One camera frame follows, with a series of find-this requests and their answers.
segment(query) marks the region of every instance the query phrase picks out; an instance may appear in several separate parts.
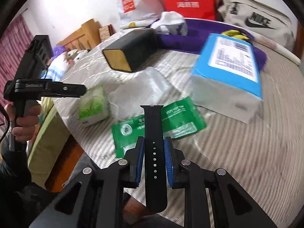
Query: black sleeve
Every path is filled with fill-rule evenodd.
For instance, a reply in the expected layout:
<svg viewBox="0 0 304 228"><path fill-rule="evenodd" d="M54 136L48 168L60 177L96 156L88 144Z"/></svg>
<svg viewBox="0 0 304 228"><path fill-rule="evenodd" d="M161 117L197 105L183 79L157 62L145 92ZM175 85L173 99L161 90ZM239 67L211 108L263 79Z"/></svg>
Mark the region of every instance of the black sleeve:
<svg viewBox="0 0 304 228"><path fill-rule="evenodd" d="M11 152L8 137L2 141L1 156L0 184L3 188L10 192L20 191L32 182L26 152Z"/></svg>

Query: black and gold box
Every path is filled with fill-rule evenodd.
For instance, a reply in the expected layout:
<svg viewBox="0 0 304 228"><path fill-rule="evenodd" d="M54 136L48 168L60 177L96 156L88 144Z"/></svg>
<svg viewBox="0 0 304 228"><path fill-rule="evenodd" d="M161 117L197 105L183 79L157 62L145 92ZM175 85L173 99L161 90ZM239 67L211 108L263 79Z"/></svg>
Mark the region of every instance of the black and gold box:
<svg viewBox="0 0 304 228"><path fill-rule="evenodd" d="M136 72L150 55L156 52L154 29L137 29L116 40L102 53L110 68L124 72Z"/></svg>

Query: silver rivet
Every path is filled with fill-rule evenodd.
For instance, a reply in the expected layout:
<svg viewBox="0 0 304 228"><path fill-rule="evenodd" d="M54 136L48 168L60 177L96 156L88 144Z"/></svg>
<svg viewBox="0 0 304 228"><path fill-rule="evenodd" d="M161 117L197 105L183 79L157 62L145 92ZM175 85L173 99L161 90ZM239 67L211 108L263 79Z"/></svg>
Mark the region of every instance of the silver rivet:
<svg viewBox="0 0 304 228"><path fill-rule="evenodd" d="M191 162L189 160L187 160L187 159L184 159L184 160L181 161L181 164L187 166L187 165L190 165Z"/></svg>
<svg viewBox="0 0 304 228"><path fill-rule="evenodd" d="M92 172L92 169L90 167L86 167L82 170L83 174L90 174Z"/></svg>
<svg viewBox="0 0 304 228"><path fill-rule="evenodd" d="M220 176L226 175L226 171L225 171L224 169L221 169L221 168L220 168L220 169L217 169L216 172L217 172L217 174L220 175Z"/></svg>
<svg viewBox="0 0 304 228"><path fill-rule="evenodd" d="M128 163L128 161L125 160L125 159L121 159L121 160L118 161L119 165L126 165L127 163Z"/></svg>

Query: green and white tissue pack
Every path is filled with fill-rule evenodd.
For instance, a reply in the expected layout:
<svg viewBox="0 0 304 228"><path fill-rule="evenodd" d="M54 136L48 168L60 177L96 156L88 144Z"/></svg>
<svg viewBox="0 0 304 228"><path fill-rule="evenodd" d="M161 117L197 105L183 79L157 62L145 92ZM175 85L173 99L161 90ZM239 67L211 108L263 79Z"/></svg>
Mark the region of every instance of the green and white tissue pack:
<svg viewBox="0 0 304 228"><path fill-rule="evenodd" d="M109 102L102 85L88 89L80 98L79 121L85 127L106 119L109 114Z"/></svg>

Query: green packet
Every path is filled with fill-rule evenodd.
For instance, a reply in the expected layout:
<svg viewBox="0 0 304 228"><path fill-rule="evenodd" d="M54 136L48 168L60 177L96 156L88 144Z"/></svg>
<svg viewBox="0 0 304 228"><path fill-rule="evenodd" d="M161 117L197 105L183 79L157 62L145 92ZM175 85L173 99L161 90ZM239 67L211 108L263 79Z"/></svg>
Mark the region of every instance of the green packet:
<svg viewBox="0 0 304 228"><path fill-rule="evenodd" d="M189 97L176 101L161 109L161 123L164 138L173 139L193 134L206 127L195 105ZM145 134L145 115L112 125L116 158L123 158L128 149L136 145L138 136Z"/></svg>

